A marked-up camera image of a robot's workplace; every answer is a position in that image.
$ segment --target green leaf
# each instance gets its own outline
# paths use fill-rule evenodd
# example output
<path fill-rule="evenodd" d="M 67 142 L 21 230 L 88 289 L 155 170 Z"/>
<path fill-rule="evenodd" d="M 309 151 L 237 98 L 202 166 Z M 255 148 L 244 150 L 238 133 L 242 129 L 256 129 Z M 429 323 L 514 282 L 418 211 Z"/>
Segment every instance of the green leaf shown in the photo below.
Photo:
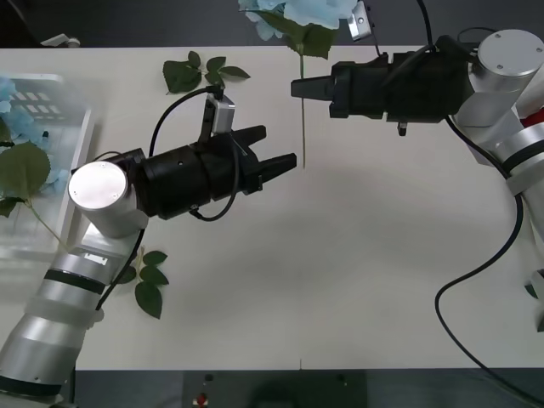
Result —
<path fill-rule="evenodd" d="M 287 47 L 299 55 L 329 58 L 329 51 L 338 30 L 330 30 L 321 25 L 299 25 L 283 15 L 270 11 L 256 11 L 269 25 L 283 32 Z"/>
<path fill-rule="evenodd" d="M 302 43 L 306 35 L 306 25 L 299 25 L 292 20 L 286 19 L 283 15 L 271 11 L 254 11 L 270 26 L 277 31 L 288 35 L 294 43 Z"/>
<path fill-rule="evenodd" d="M 215 72 L 208 72 L 205 75 L 205 78 L 208 82 L 210 82 L 210 85 L 220 85 L 224 88 L 224 82 L 223 78 L 215 71 Z"/>
<path fill-rule="evenodd" d="M 192 91 L 202 79 L 202 74 L 189 61 L 166 61 L 162 66 L 162 74 L 171 94 Z"/>
<path fill-rule="evenodd" d="M 144 266 L 139 273 L 139 277 L 153 285 L 168 285 L 170 283 L 156 266 Z"/>
<path fill-rule="evenodd" d="M 40 190 L 51 165 L 48 155 L 34 144 L 16 144 L 0 153 L 0 190 L 24 200 Z"/>
<path fill-rule="evenodd" d="M 162 264 L 166 258 L 168 258 L 168 255 L 161 251 L 147 252 L 144 255 L 144 264 L 151 266 Z"/>
<path fill-rule="evenodd" d="M 533 298 L 538 299 L 538 296 L 536 296 L 535 288 L 534 288 L 531 284 L 525 285 L 525 290 L 526 290 L 527 293 L 529 293 Z"/>
<path fill-rule="evenodd" d="M 0 201 L 0 216 L 9 217 L 9 214 L 14 210 L 18 202 L 23 202 L 20 198 L 7 197 Z"/>
<path fill-rule="evenodd" d="M 195 51 L 189 51 L 189 56 L 187 59 L 193 68 L 198 69 L 201 67 L 201 56 Z"/>
<path fill-rule="evenodd" d="M 338 30 L 330 30 L 321 25 L 310 24 L 303 40 L 303 55 L 329 58 L 329 51 Z"/>
<path fill-rule="evenodd" d="M 136 268 L 129 266 L 121 280 L 119 280 L 119 285 L 125 285 L 128 282 L 132 282 L 134 279 L 136 279 Z"/>
<path fill-rule="evenodd" d="M 215 57 L 210 59 L 206 64 L 206 69 L 208 72 L 217 72 L 224 63 L 227 62 L 227 57 Z"/>
<path fill-rule="evenodd" d="M 237 66 L 224 66 L 219 70 L 219 73 L 230 75 L 231 77 L 239 77 L 244 79 L 251 78 L 247 72 L 241 68 L 238 68 Z"/>
<path fill-rule="evenodd" d="M 136 285 L 134 296 L 138 306 L 148 315 L 161 318 L 162 313 L 162 295 L 161 291 L 149 282 L 140 282 Z"/>
<path fill-rule="evenodd" d="M 0 142 L 11 142 L 11 132 L 8 125 L 0 117 Z"/>

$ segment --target black cable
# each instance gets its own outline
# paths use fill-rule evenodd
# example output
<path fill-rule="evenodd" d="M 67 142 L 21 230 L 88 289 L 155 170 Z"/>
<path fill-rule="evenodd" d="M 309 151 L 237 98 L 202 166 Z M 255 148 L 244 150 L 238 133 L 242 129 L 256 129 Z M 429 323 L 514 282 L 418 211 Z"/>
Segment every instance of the black cable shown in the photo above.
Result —
<path fill-rule="evenodd" d="M 168 107 L 168 109 L 165 110 L 165 112 L 162 114 L 161 118 L 159 119 L 159 122 L 157 122 L 157 124 L 155 126 L 155 130 L 153 131 L 153 136 L 151 137 L 151 142 L 150 142 L 150 153 L 148 155 L 149 157 L 153 157 L 153 154 L 155 153 L 155 144 L 156 144 L 157 137 L 159 135 L 159 131 L 161 130 L 161 126 L 164 123 L 165 119 L 168 117 L 168 115 L 170 115 L 174 109 L 176 109 L 178 106 L 183 104 L 185 101 L 187 101 L 187 100 L 189 100 L 191 98 L 194 98 L 197 95 L 207 94 L 207 93 L 210 93 L 210 92 L 216 93 L 216 92 L 221 92 L 221 91 L 220 91 L 220 88 L 218 88 L 217 86 L 211 86 L 211 87 L 205 87 L 205 88 L 202 88 L 202 89 L 197 89 L 196 91 L 187 93 L 182 98 L 178 99 L 173 104 L 171 104 Z M 111 285 L 106 289 L 104 295 L 102 295 L 102 297 L 100 298 L 99 303 L 96 306 L 97 310 L 102 309 L 102 305 L 108 299 L 108 297 L 111 295 L 111 293 L 116 288 L 116 286 L 119 284 L 119 281 L 121 280 L 121 278 L 127 272 L 128 267 L 130 266 L 130 263 L 136 258 L 136 255 L 138 254 L 138 248 L 141 245 L 142 240 L 144 239 L 144 232 L 145 232 L 145 229 L 142 229 L 139 232 L 138 238 L 136 239 L 136 242 L 134 243 L 133 251 L 131 252 L 130 256 L 128 257 L 127 262 L 122 266 L 121 271 L 117 274 L 115 279 L 111 282 Z"/>
<path fill-rule="evenodd" d="M 140 230 L 138 234 L 138 238 L 136 239 L 136 242 L 134 243 L 133 251 L 130 253 L 130 256 L 128 257 L 127 262 L 122 266 L 121 271 L 117 274 L 115 279 L 111 282 L 111 285 L 108 286 L 108 288 L 106 289 L 104 295 L 102 295 L 102 297 L 100 298 L 99 303 L 96 305 L 97 310 L 102 309 L 102 305 L 104 304 L 106 300 L 108 300 L 108 297 L 111 295 L 113 290 L 119 284 L 119 281 L 121 280 L 121 278 L 125 275 L 125 272 L 130 266 L 130 263 L 134 260 L 134 258 L 136 258 L 136 255 L 138 254 L 138 248 L 140 244 L 142 243 L 142 240 L 144 239 L 144 232 L 145 232 L 145 229 Z"/>
<path fill-rule="evenodd" d="M 427 7 L 425 6 L 425 3 L 423 0 L 417 0 L 417 4 L 419 5 L 419 8 L 422 11 L 423 14 L 423 20 L 425 21 L 425 32 L 427 33 L 427 44 L 432 47 L 433 42 L 433 32 L 431 31 L 431 21 L 428 18 L 428 12 Z"/>
<path fill-rule="evenodd" d="M 227 205 L 221 211 L 218 215 L 214 217 L 204 217 L 202 214 L 198 212 L 198 210 L 191 210 L 189 211 L 189 214 L 192 215 L 195 218 L 200 219 L 201 221 L 206 221 L 208 223 L 211 223 L 212 221 L 217 221 L 218 219 L 222 218 L 226 213 L 229 212 L 230 208 L 232 207 L 232 204 L 235 202 L 236 193 L 238 192 L 238 184 L 240 183 L 240 157 L 238 156 L 238 149 L 236 147 L 236 143 L 232 137 L 232 134 L 230 135 L 230 141 L 232 145 L 232 156 L 234 157 L 234 166 L 235 166 L 235 181 L 232 186 L 232 192 L 230 193 L 229 202 L 227 202 Z"/>
<path fill-rule="evenodd" d="M 482 155 L 486 160 L 488 160 L 499 171 L 499 173 L 502 175 L 502 177 L 504 177 L 505 179 L 508 179 L 510 177 L 510 175 L 502 168 L 501 163 L 495 157 L 493 157 L 490 153 L 488 153 L 487 151 L 480 148 L 472 140 L 467 138 L 456 127 L 456 125 L 451 121 L 451 119 L 449 117 L 446 117 L 445 120 L 448 123 L 448 126 L 450 126 L 451 130 L 465 144 L 470 146 L 472 149 L 476 150 L 480 155 Z M 514 198 L 516 200 L 516 222 L 515 222 L 515 225 L 513 227 L 513 231 L 510 234 L 510 236 L 508 237 L 505 244 L 501 247 L 501 249 L 499 249 L 499 251 L 495 255 L 493 255 L 490 259 L 488 259 L 487 261 L 482 263 L 478 268 L 476 268 L 473 271 L 471 271 L 471 272 L 469 272 L 469 273 L 467 273 L 467 274 L 465 274 L 465 275 L 463 275 L 463 276 L 461 276 L 461 277 L 459 277 L 457 279 L 454 279 L 450 283 L 447 283 L 446 285 L 442 286 L 442 288 L 440 288 L 440 290 L 436 294 L 436 297 L 434 298 L 434 310 L 436 311 L 436 315 L 439 318 L 440 324 L 442 325 L 442 327 L 444 327 L 444 330 L 446 331 L 446 333 L 448 333 L 448 336 L 450 336 L 451 340 L 453 340 L 453 342 L 456 344 L 456 346 L 470 360 L 472 360 L 474 364 L 479 366 L 482 370 L 484 370 L 484 372 L 488 376 L 490 376 L 491 378 L 496 380 L 506 390 L 510 391 L 515 396 L 521 398 L 524 402 L 527 402 L 527 403 L 532 404 L 532 405 L 543 407 L 544 406 L 544 401 L 543 400 L 537 399 L 533 395 L 528 394 L 524 390 L 522 390 L 522 389 L 516 387 L 515 385 L 511 384 L 509 381 L 507 381 L 503 377 L 499 376 L 494 371 L 492 371 L 489 367 L 484 365 L 484 363 L 482 363 L 480 360 L 478 360 L 472 353 L 470 353 L 467 350 L 467 348 L 465 346 L 463 346 L 462 343 L 459 340 L 457 340 L 457 337 L 455 337 L 453 332 L 450 330 L 450 328 L 446 324 L 446 322 L 444 320 L 444 317 L 442 316 L 442 313 L 440 311 L 440 299 L 442 298 L 442 295 L 444 295 L 444 293 L 448 289 L 452 288 L 453 286 L 455 286 L 455 285 L 457 285 L 457 284 L 459 284 L 459 283 L 461 283 L 463 281 L 466 281 L 467 279 L 470 279 L 470 278 L 476 276 L 477 274 L 479 274 L 483 270 L 489 268 L 492 264 L 494 264 L 496 261 L 498 261 L 508 251 L 508 249 L 510 249 L 512 244 L 516 241 L 516 238 L 518 237 L 519 231 L 521 230 L 523 219 L 524 219 L 524 206 L 523 206 L 523 202 L 521 200 L 521 195 L 516 195 Z"/>
<path fill-rule="evenodd" d="M 72 369 L 70 374 L 70 393 L 68 395 L 68 402 L 70 402 L 70 404 L 76 403 L 76 367 L 75 366 Z"/>
<path fill-rule="evenodd" d="M 153 136 L 151 137 L 149 157 L 152 157 L 153 153 L 155 152 L 156 138 L 159 136 L 159 131 L 161 130 L 161 126 L 164 123 L 164 121 L 166 120 L 166 118 L 168 117 L 168 115 L 170 115 L 174 109 L 176 109 L 178 106 L 180 106 L 181 104 L 183 104 L 187 100 L 189 100 L 191 98 L 194 98 L 197 95 L 208 94 L 208 93 L 211 93 L 211 92 L 215 92 L 215 91 L 217 91 L 217 89 L 218 89 L 217 86 L 211 86 L 211 87 L 205 87 L 205 88 L 197 89 L 196 91 L 187 93 L 186 95 L 184 95 L 180 99 L 176 100 L 173 104 L 171 104 L 168 107 L 168 109 L 166 109 L 164 111 L 164 113 L 161 116 L 161 119 L 159 119 L 159 122 L 157 122 L 157 124 L 155 126 L 155 130 L 153 131 Z"/>
<path fill-rule="evenodd" d="M 114 151 L 114 150 L 106 151 L 105 153 L 102 153 L 101 155 L 96 156 L 93 159 L 93 162 L 96 162 L 96 161 L 100 160 L 102 157 L 107 156 L 107 155 L 118 155 L 119 156 L 120 154 L 121 154 L 120 152 Z"/>
<path fill-rule="evenodd" d="M 473 31 L 473 30 L 481 30 L 481 31 L 488 31 L 488 32 L 497 32 L 498 30 L 495 30 L 494 28 L 489 28 L 489 27 L 468 27 L 468 28 L 465 28 L 464 30 L 461 30 L 459 31 L 459 34 L 457 34 L 457 41 L 459 43 L 461 43 L 461 36 L 465 33 L 465 32 L 469 32 L 469 31 Z"/>

